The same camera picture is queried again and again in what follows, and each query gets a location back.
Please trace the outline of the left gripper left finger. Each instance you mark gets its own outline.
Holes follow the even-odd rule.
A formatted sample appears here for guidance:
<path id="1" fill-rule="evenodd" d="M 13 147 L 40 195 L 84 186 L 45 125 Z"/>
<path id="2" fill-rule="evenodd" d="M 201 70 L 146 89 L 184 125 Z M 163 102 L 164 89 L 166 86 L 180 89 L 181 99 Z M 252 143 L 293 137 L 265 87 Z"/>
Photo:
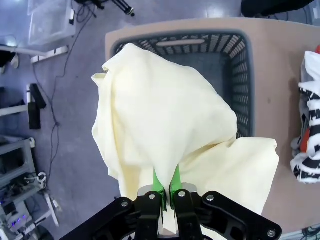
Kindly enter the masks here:
<path id="1" fill-rule="evenodd" d="M 119 197 L 66 235 L 66 240 L 158 240 L 159 220 L 166 208 L 165 189 L 153 174 L 135 200 Z"/>

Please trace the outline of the cream yellow garment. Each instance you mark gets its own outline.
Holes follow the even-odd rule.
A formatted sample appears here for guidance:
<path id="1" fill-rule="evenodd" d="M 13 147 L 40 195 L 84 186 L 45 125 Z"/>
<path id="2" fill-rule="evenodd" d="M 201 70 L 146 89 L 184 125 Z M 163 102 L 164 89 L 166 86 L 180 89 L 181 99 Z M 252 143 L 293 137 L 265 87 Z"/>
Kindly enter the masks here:
<path id="1" fill-rule="evenodd" d="M 135 200 L 156 176 L 165 191 L 176 169 L 200 195 L 216 191 L 261 214 L 278 167 L 277 142 L 238 138 L 237 117 L 194 68 L 127 44 L 92 76 L 98 106 L 92 136 Z"/>

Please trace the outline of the white desk base frame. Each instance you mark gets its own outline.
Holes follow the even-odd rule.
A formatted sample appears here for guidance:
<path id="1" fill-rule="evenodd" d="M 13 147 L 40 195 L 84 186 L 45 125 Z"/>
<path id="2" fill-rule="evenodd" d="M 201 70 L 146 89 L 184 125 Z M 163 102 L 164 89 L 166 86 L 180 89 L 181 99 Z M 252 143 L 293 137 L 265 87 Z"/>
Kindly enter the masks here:
<path id="1" fill-rule="evenodd" d="M 0 45 L 0 51 L 7 51 L 11 53 L 17 53 L 21 55 L 28 55 L 31 56 L 30 62 L 32 64 L 63 55 L 69 52 L 68 46 L 62 46 L 53 50 L 50 50 L 48 52 L 38 51 L 38 50 L 31 50 L 26 48 L 18 48 L 18 47 L 12 47 L 12 46 L 5 46 Z"/>

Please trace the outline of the grey metal cart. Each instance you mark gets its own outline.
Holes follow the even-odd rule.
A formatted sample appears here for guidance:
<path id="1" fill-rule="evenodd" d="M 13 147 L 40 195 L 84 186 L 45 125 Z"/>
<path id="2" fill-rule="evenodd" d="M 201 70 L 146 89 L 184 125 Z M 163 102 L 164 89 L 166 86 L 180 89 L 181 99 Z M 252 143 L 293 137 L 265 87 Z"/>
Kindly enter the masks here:
<path id="1" fill-rule="evenodd" d="M 0 189 L 25 174 L 36 172 L 35 139 L 0 135 Z"/>

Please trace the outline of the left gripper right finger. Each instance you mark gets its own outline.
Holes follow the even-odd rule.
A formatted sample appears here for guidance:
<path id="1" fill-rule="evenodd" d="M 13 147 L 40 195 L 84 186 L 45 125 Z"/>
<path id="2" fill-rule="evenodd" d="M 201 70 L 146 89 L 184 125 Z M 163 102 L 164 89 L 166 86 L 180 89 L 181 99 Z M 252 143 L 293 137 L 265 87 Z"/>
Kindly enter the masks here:
<path id="1" fill-rule="evenodd" d="M 279 240 L 282 228 L 216 192 L 200 196 L 195 185 L 181 181 L 176 168 L 169 187 L 180 240 L 205 240 L 202 228 L 225 240 Z"/>

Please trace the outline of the grey control box blue lights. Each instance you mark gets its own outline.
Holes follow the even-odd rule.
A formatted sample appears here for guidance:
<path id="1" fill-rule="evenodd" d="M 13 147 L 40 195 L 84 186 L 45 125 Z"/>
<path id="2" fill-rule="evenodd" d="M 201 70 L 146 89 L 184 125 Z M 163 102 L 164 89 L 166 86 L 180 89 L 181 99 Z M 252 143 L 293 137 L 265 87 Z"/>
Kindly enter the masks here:
<path id="1" fill-rule="evenodd" d="M 33 220 L 24 201 L 5 203 L 0 201 L 0 227 L 11 232 L 25 228 Z"/>

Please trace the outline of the grey plastic lattice basket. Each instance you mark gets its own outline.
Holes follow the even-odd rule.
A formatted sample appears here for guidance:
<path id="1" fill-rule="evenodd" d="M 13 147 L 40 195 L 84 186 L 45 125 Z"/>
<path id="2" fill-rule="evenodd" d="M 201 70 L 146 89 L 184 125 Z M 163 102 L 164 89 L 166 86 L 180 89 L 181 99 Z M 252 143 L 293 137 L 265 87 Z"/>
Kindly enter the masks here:
<path id="1" fill-rule="evenodd" d="M 237 138 L 254 136 L 254 75 L 252 46 L 240 30 L 188 29 L 121 37 L 113 57 L 132 43 L 172 63 L 197 70 L 237 117 Z"/>

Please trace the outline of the white t-shirt black print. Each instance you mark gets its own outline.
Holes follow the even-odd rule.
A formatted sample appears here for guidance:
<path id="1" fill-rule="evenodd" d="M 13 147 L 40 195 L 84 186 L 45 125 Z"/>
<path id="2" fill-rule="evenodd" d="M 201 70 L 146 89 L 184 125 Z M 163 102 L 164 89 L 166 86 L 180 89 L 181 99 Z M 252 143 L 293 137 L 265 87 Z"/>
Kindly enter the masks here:
<path id="1" fill-rule="evenodd" d="M 290 167 L 298 182 L 316 184 L 320 183 L 320 54 L 314 51 L 304 53 L 298 89 L 300 136 L 308 124 L 309 139 L 306 153 L 292 149 Z"/>

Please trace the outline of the bystander black trousers white shoe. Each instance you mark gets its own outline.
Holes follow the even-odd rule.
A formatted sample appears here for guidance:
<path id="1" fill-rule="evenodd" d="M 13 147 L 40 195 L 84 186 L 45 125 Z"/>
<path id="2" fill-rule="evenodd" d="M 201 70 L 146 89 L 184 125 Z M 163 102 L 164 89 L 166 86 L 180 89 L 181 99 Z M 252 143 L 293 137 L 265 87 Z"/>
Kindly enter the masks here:
<path id="1" fill-rule="evenodd" d="M 20 59 L 17 53 L 0 50 L 0 75 L 5 73 L 6 65 L 10 63 L 14 69 L 20 65 Z"/>

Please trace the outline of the person in black t-shirt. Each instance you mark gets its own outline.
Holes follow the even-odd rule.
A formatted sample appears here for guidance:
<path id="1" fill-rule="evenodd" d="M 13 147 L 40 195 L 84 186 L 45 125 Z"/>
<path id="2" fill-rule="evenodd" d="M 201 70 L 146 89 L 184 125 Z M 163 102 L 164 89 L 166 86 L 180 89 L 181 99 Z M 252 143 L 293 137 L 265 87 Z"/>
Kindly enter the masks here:
<path id="1" fill-rule="evenodd" d="M 246 18 L 296 11 L 314 0 L 241 0 L 241 14 Z"/>

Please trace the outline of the aluminium slotted frame rail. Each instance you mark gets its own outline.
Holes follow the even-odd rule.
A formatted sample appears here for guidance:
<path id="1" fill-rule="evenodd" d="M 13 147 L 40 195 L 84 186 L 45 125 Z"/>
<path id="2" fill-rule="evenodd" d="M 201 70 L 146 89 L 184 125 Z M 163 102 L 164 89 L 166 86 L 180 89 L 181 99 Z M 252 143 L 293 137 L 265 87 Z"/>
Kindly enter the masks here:
<path id="1" fill-rule="evenodd" d="M 283 240 L 320 240 L 320 224 L 309 226 L 301 230 L 286 233 Z"/>

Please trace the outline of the black floor stand base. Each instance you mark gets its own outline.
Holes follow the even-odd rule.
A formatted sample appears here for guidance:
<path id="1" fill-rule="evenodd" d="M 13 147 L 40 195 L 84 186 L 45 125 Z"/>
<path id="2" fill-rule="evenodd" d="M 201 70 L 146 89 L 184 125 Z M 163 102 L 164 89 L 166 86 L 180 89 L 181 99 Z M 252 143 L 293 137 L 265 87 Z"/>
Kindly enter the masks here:
<path id="1" fill-rule="evenodd" d="M 32 83 L 27 85 L 27 111 L 28 123 L 30 130 L 41 129 L 41 114 L 40 111 L 47 107 L 47 104 L 39 90 L 37 84 Z"/>

